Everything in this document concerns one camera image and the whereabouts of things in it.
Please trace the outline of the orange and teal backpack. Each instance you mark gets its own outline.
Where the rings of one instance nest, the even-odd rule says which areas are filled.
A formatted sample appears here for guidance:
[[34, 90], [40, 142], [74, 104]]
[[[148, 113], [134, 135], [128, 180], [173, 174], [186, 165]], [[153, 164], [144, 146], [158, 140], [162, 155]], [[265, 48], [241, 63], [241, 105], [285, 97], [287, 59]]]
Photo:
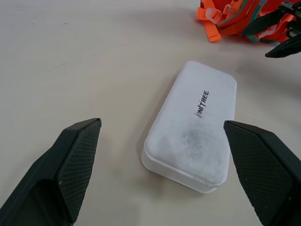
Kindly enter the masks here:
[[[222, 36], [241, 36], [243, 30], [255, 19], [275, 11], [282, 2], [290, 1], [293, 4], [298, 0], [200, 0], [196, 12], [196, 19], [201, 21], [209, 42], [221, 40]], [[284, 42], [288, 39], [286, 25], [296, 20], [288, 13], [263, 32], [247, 35], [250, 41]]]

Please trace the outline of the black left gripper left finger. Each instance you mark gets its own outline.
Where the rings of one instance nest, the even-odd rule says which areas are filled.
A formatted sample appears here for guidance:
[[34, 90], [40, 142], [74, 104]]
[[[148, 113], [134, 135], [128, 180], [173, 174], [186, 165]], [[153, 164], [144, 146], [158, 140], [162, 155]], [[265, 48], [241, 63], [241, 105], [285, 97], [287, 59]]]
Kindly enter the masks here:
[[0, 208], [0, 226], [73, 226], [92, 175], [102, 122], [65, 128]]

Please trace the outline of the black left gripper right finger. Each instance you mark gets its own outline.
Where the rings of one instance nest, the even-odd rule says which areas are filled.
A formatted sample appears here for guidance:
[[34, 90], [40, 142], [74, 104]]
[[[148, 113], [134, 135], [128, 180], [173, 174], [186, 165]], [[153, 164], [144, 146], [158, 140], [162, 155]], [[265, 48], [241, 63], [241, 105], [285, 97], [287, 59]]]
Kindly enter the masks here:
[[272, 132], [225, 121], [240, 184], [263, 226], [301, 226], [301, 160]]

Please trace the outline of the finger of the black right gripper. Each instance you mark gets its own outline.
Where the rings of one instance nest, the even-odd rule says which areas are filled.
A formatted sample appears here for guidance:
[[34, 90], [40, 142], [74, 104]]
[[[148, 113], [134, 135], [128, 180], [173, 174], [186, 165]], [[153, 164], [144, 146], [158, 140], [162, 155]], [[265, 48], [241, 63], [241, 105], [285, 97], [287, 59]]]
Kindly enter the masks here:
[[253, 20], [243, 31], [242, 36], [255, 35], [276, 25], [284, 16], [284, 10], [276, 10]]
[[301, 52], [301, 37], [293, 37], [276, 46], [265, 54], [268, 58], [284, 58]]

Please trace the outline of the white rectangular case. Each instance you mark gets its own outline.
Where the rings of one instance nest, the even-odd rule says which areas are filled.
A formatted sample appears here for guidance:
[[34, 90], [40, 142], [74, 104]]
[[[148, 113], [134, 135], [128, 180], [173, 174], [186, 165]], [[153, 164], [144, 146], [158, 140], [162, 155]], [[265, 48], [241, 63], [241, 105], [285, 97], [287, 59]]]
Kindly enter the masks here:
[[144, 167], [203, 194], [223, 185], [230, 161], [223, 125], [234, 119], [236, 94], [231, 75], [187, 62], [145, 139]]

